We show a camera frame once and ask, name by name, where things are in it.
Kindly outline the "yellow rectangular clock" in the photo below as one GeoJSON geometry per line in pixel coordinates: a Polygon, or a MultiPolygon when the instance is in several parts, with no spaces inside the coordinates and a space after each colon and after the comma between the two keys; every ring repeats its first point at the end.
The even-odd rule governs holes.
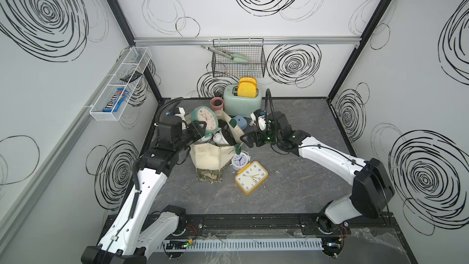
{"type": "Polygon", "coordinates": [[[243,167],[234,180],[244,195],[250,196],[266,181],[268,176],[269,172],[258,161],[253,161],[243,167]]]}

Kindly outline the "white twin bell clock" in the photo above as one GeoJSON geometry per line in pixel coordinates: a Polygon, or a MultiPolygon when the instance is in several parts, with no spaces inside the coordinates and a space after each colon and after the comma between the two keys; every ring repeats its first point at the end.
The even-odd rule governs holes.
{"type": "Polygon", "coordinates": [[[213,142],[219,147],[224,147],[230,145],[230,143],[224,138],[222,132],[217,132],[213,136],[213,142]]]}

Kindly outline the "green round pastel clock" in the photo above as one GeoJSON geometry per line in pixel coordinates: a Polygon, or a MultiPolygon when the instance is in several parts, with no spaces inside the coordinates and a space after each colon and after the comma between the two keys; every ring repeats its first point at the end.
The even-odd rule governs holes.
{"type": "Polygon", "coordinates": [[[207,106],[199,106],[191,113],[191,120],[206,123],[206,135],[214,134],[219,129],[219,121],[214,111],[207,106]]]}

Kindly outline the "cream canvas tote bag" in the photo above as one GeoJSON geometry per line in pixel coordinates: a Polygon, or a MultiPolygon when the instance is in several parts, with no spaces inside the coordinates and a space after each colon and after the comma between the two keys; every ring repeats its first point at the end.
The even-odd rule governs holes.
{"type": "MultiPolygon", "coordinates": [[[[236,141],[236,144],[231,146],[219,147],[213,141],[205,144],[193,144],[189,148],[189,155],[195,167],[196,177],[202,182],[221,182],[225,168],[231,163],[232,158],[237,154],[243,145],[240,140],[244,135],[244,130],[238,126],[232,127],[230,120],[232,119],[224,110],[214,111],[219,121],[219,129],[227,130],[236,141]]],[[[185,118],[186,121],[195,122],[191,117],[185,118]]]]}

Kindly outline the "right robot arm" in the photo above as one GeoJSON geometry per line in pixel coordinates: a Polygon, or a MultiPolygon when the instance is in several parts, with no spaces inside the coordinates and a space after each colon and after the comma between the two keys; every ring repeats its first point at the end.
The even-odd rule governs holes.
{"type": "Polygon", "coordinates": [[[245,145],[250,148],[276,145],[286,154],[311,160],[332,171],[352,187],[350,194],[329,202],[318,214],[316,223],[322,233],[331,234],[359,216],[378,219],[388,210],[395,190],[381,161],[345,154],[305,131],[294,130],[280,111],[268,114],[256,110],[250,118],[255,129],[241,137],[245,145]]]}

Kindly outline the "silver twin bell clock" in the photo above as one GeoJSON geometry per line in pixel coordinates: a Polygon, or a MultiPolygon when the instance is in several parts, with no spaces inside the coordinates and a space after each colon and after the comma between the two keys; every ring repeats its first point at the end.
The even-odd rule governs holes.
{"type": "Polygon", "coordinates": [[[198,141],[196,141],[194,144],[205,144],[205,143],[210,143],[213,140],[213,135],[209,136],[204,136],[198,141]]]}

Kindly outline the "black twin bell clock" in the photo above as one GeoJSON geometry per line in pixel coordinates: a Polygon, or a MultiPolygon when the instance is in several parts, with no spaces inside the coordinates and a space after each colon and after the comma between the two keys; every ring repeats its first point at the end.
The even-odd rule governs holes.
{"type": "Polygon", "coordinates": [[[236,144],[234,137],[225,129],[221,129],[220,132],[223,133],[224,138],[230,143],[231,146],[236,144]]]}

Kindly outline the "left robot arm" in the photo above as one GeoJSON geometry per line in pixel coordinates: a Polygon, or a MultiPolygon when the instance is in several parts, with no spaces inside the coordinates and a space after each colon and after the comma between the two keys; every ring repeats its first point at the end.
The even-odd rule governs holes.
{"type": "Polygon", "coordinates": [[[180,153],[203,138],[206,122],[186,123],[178,116],[158,122],[157,137],[133,166],[134,186],[115,221],[96,246],[85,248],[84,264],[144,264],[169,235],[184,232],[186,210],[169,205],[147,228],[143,225],[180,153]]]}

